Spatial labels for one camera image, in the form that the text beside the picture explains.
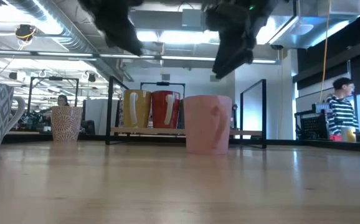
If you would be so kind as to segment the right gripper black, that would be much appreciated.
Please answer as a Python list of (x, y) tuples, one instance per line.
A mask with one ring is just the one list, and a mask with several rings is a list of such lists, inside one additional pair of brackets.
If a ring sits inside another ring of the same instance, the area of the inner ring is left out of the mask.
[(249, 49), (216, 58), (212, 68), (216, 79), (222, 79), (241, 65), (253, 62), (251, 50), (257, 44), (257, 34), (267, 25), (276, 6), (277, 0), (220, 0), (205, 10), (209, 30), (224, 35), (234, 34), (246, 41)]

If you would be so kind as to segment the red mug white handle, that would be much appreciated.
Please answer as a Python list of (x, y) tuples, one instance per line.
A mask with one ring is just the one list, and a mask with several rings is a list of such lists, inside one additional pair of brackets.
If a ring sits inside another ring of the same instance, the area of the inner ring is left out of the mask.
[(153, 92), (153, 128), (177, 128), (180, 100), (180, 93), (175, 91), (162, 90)]

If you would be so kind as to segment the grey ceiling junction box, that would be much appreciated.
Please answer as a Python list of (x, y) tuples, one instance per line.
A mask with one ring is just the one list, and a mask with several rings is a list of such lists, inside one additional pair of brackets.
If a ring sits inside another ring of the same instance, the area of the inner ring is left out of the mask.
[(183, 30), (202, 30), (203, 12), (200, 9), (183, 9), (181, 29)]

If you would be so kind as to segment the black mesh crate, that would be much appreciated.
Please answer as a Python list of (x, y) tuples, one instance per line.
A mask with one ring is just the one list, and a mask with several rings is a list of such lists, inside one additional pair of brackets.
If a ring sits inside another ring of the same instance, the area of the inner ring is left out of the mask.
[(318, 140), (329, 139), (326, 111), (308, 110), (294, 114), (297, 140)]

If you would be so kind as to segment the white partition panel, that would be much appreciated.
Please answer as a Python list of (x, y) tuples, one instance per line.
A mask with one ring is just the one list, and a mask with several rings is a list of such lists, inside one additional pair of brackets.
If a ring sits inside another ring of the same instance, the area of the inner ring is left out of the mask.
[(107, 99), (85, 100), (85, 120), (93, 121), (96, 135), (105, 135), (107, 127)]

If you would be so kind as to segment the black background station frame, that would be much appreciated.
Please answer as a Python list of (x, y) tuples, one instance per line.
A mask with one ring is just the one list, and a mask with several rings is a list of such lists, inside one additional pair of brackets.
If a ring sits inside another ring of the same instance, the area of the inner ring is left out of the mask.
[(185, 95), (186, 84), (185, 83), (171, 83), (171, 82), (141, 82), (140, 83), (140, 90), (143, 89), (143, 85), (156, 85), (156, 86), (170, 86), (170, 85), (179, 85), (182, 86), (183, 95)]
[(35, 79), (38, 79), (40, 81), (43, 81), (45, 79), (48, 79), (50, 81), (63, 81), (63, 80), (74, 80), (76, 81), (76, 87), (75, 87), (75, 103), (74, 103), (74, 107), (77, 107), (77, 100), (78, 100), (78, 90), (79, 90), (79, 79), (78, 78), (63, 78), (63, 77), (58, 77), (58, 76), (53, 76), (53, 77), (49, 77), (49, 78), (44, 78), (44, 77), (31, 77), (30, 80), (30, 84), (29, 84), (29, 94), (28, 94), (28, 104), (27, 104), (27, 114), (30, 114), (31, 112), (31, 98), (32, 98), (32, 90), (33, 87), (36, 85), (33, 85), (33, 81)]

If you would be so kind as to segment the silver spiral air duct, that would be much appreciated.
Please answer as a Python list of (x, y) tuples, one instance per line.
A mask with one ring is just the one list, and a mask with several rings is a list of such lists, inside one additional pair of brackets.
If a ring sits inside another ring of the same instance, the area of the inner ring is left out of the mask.
[(98, 50), (56, 5), (54, 0), (2, 0), (10, 7), (32, 16), (36, 26), (53, 36), (70, 53), (97, 53)]

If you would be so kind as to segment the yellow and white cup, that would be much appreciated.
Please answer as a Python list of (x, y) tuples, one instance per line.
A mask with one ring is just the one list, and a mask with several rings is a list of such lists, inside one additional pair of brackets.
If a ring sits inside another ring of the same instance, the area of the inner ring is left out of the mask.
[(344, 127), (341, 129), (341, 137), (344, 142), (356, 142), (356, 128)]

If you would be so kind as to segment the rectangular metal ventilation duct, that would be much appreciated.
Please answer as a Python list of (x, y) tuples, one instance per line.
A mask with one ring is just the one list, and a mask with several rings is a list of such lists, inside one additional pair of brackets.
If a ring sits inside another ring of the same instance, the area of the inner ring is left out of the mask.
[(279, 0), (269, 17), (268, 44), (307, 49), (360, 17), (360, 0)]

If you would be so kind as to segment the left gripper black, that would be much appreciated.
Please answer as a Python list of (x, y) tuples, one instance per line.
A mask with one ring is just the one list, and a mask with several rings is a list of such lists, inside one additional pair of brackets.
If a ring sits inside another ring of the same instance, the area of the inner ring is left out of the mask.
[(117, 36), (110, 32), (134, 32), (135, 27), (128, 15), (131, 7), (140, 6), (143, 0), (78, 0), (82, 8), (94, 19), (94, 24), (105, 33), (110, 48), (118, 47), (133, 55), (143, 54), (143, 44), (136, 37)]

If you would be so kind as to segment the green mug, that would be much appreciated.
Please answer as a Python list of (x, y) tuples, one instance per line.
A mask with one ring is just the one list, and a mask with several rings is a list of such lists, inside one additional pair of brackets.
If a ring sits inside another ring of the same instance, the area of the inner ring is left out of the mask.
[(179, 105), (178, 128), (184, 129), (184, 100), (183, 99), (180, 101), (180, 105)]

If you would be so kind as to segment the pink floral patterned mug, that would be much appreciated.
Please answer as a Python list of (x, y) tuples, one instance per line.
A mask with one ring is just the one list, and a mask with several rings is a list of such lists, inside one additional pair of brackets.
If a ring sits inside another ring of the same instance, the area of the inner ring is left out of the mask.
[(52, 136), (58, 142), (76, 142), (82, 122), (82, 107), (53, 106)]

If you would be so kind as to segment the long ceiling light strip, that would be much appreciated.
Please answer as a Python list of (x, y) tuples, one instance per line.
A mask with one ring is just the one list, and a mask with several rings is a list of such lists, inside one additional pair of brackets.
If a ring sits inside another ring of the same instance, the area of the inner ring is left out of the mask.
[(0, 50), (0, 56), (20, 56), (20, 57), (63, 57), (75, 58), (76, 60), (91, 60), (97, 58), (118, 58), (118, 59), (132, 59), (132, 60), (184, 60), (196, 62), (213, 62), (213, 57), (190, 57), (177, 55), (129, 55), (129, 54), (100, 54), (100, 53), (74, 53), (74, 52), (39, 52), (39, 51), (25, 51), (25, 50)]

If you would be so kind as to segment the yellow mug white handle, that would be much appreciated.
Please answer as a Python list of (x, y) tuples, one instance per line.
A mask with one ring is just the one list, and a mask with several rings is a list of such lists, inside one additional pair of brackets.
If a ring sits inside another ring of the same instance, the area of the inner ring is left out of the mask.
[(147, 128), (151, 110), (151, 92), (125, 90), (123, 92), (123, 122), (126, 128)]

